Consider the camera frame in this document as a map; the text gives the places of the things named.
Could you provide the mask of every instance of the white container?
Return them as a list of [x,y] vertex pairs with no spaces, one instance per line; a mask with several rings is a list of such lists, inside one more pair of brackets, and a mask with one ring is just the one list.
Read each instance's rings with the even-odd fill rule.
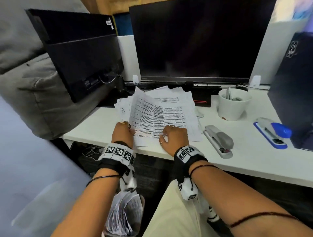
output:
[[225,99],[226,90],[221,90],[218,94],[218,115],[227,121],[237,121],[246,110],[252,96],[249,92],[230,88],[232,98],[240,98],[242,101],[233,101]]

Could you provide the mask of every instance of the person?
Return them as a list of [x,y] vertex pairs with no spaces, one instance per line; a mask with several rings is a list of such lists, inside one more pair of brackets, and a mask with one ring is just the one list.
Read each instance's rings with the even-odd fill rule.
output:
[[[112,143],[133,148],[134,132],[128,123],[117,123]],[[251,187],[211,165],[203,156],[192,156],[186,163],[176,156],[188,146],[187,130],[166,126],[168,141],[160,135],[163,149],[174,157],[177,179],[190,177],[235,237],[313,236],[313,231],[291,216],[282,207]],[[52,237],[100,237],[115,195],[119,176],[127,169],[116,160],[102,159],[100,169],[78,198],[66,218],[57,226]],[[217,236],[209,224],[201,221],[194,200],[182,199],[180,190],[171,182],[162,197],[144,237]]]

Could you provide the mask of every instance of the stapler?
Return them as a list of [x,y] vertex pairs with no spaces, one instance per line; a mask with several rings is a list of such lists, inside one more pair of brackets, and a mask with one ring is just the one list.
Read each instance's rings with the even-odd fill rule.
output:
[[234,147],[234,141],[230,136],[219,130],[214,125],[206,126],[203,133],[223,159],[233,157],[231,149]]
[[286,149],[284,139],[290,138],[292,131],[283,124],[276,123],[269,118],[257,118],[253,125],[276,149]]

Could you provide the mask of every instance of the person's left arm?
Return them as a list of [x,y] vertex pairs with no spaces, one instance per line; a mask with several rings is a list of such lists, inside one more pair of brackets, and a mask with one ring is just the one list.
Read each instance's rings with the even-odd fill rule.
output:
[[[133,148],[133,131],[128,129],[128,124],[116,124],[112,134],[112,143],[125,143],[131,149]],[[122,175],[121,173],[125,172],[123,169],[124,167],[121,165],[117,169],[119,172],[114,169],[102,168],[98,170],[94,178]],[[101,236],[118,182],[119,177],[100,178],[92,181],[51,237]]]

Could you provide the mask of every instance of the beige pants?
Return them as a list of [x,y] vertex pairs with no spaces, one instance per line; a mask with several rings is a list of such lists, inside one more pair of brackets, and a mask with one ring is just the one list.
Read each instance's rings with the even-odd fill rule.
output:
[[197,199],[185,201],[174,181],[163,195],[143,237],[218,237],[196,210]]

